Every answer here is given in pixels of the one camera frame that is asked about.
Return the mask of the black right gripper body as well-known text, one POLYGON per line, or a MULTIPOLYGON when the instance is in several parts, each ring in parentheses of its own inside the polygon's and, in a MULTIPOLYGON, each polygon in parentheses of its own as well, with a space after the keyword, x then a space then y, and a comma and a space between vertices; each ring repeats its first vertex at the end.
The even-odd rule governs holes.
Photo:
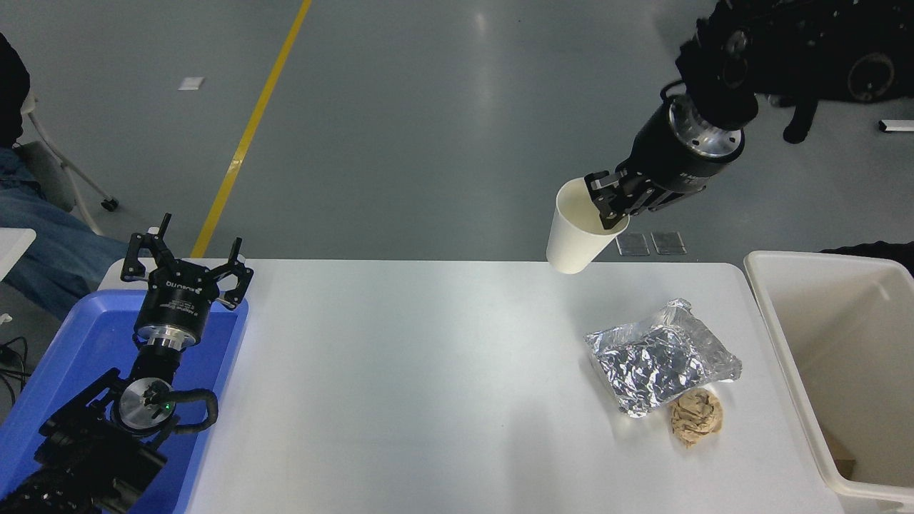
POLYGON ((694 106, 661 106, 637 133, 620 169, 640 176, 641 186, 676 192, 672 203, 704 190, 741 154, 741 130, 713 126, 694 106))

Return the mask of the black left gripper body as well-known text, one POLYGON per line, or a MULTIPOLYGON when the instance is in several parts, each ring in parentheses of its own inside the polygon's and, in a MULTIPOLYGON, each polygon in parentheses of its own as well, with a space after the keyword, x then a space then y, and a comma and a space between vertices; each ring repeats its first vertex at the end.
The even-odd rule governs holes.
POLYGON ((154 326, 172 326, 189 335, 202 335, 210 307, 219 295, 205 266, 177 261, 150 274, 148 290, 135 322, 135 333, 146 335, 154 326))

